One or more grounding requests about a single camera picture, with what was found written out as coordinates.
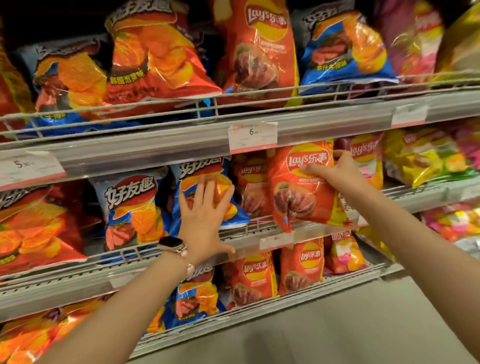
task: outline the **store floor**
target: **store floor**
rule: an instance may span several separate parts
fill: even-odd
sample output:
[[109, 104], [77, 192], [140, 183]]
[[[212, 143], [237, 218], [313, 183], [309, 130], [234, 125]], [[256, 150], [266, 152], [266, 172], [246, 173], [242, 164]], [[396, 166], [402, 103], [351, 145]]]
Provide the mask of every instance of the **store floor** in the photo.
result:
[[475, 364], [410, 277], [374, 281], [131, 364]]

